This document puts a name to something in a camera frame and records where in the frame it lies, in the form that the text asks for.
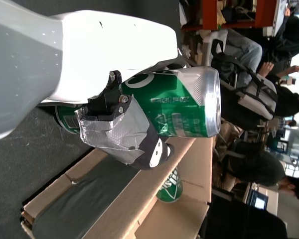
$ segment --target person's hand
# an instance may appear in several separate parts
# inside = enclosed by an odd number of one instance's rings
[[[288,7],[286,7],[285,16],[290,16],[290,9]]]
[[[261,76],[263,76],[263,77],[266,77],[269,74],[269,72],[271,72],[271,70],[273,69],[273,67],[274,67],[273,63],[271,63],[271,62],[265,62],[265,63],[263,63],[263,65],[259,69],[258,74],[261,75]]]
[[[299,72],[299,66],[290,66],[288,69],[287,69],[287,73],[288,74],[292,74],[294,72]]]

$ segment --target white face drawing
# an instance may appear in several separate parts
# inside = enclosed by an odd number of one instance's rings
[[[163,143],[162,143],[161,139],[159,138],[158,142],[156,144],[156,147],[154,149],[154,152],[151,156],[150,162],[149,162],[149,166],[151,168],[158,166],[162,153],[163,153]]]

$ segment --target backpack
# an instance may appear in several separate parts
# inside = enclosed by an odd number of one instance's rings
[[[260,120],[271,120],[275,115],[278,96],[272,82],[254,73],[233,56],[223,52],[223,42],[214,39],[211,67],[221,79],[222,117],[244,130],[257,128]],[[247,87],[236,89],[237,75],[247,72],[252,80]]]

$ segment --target can lid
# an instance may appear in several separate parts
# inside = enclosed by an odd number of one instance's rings
[[[206,71],[206,81],[209,82],[205,96],[205,122],[208,136],[215,136],[221,124],[220,79],[218,71],[209,67]]]

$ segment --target green can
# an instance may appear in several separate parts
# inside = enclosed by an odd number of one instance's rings
[[[212,137],[220,129],[220,81],[211,67],[136,75],[122,84],[161,136]]]
[[[175,168],[159,189],[156,196],[162,202],[173,203],[179,199],[182,192],[183,184],[181,183],[177,168]]]
[[[59,124],[68,132],[80,134],[80,127],[75,116],[75,111],[80,107],[56,106],[55,114]]]

